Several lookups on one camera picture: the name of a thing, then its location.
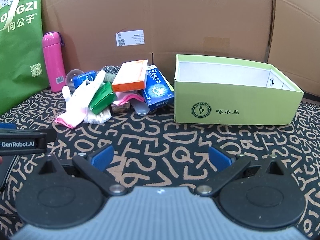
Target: pink thermos bottle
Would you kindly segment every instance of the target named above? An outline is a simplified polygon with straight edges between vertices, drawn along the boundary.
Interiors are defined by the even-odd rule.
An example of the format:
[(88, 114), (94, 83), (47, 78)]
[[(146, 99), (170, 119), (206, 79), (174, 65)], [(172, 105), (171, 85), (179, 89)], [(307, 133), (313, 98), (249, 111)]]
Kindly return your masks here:
[(42, 39), (44, 62), (53, 92), (62, 91), (63, 86), (66, 85), (61, 46), (64, 46), (64, 43), (60, 33), (49, 32), (44, 35)]

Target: black circular cover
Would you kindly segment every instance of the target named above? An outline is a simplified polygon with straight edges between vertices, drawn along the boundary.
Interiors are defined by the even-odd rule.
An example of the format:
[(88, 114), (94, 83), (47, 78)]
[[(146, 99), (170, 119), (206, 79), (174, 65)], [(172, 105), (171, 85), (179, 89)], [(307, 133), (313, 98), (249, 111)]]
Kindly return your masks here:
[(274, 174), (230, 182), (221, 190), (219, 201), (236, 222), (258, 229), (291, 226), (305, 208), (299, 187)]
[(88, 180), (54, 173), (29, 178), (17, 195), (17, 213), (30, 225), (62, 229), (82, 224), (103, 203), (99, 188)]

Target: white bag strap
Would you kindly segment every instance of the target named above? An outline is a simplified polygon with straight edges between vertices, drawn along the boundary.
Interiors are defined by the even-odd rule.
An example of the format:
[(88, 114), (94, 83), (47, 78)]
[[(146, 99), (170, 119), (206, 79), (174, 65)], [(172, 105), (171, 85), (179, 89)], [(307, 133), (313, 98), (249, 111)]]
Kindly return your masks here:
[(16, 13), (16, 9), (18, 7), (19, 1), (20, 0), (13, 0), (12, 1), (12, 4), (11, 4), (9, 12), (8, 12), (7, 21), (5, 22), (4, 27), (0, 31), (5, 30), (12, 23), (12, 20), (13, 20), (15, 13)]

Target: gray ribbed surface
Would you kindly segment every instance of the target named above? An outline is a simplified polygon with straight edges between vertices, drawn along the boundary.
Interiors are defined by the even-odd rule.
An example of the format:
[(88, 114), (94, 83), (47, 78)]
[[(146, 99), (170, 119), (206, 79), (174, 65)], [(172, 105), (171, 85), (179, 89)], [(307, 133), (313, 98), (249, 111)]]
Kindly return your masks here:
[(25, 226), (12, 240), (307, 240), (296, 228), (258, 232), (224, 217), (207, 197), (187, 187), (135, 187), (112, 197), (87, 223), (71, 229)]

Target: green box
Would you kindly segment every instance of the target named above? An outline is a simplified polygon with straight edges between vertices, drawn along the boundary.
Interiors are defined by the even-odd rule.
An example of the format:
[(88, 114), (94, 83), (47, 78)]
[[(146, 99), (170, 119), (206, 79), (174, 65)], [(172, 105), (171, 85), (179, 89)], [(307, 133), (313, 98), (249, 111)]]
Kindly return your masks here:
[(177, 55), (174, 120), (178, 123), (289, 124), (303, 91), (271, 64)]
[(111, 83), (107, 82), (93, 96), (89, 108), (94, 114), (101, 113), (107, 106), (116, 100), (116, 95), (112, 91)]

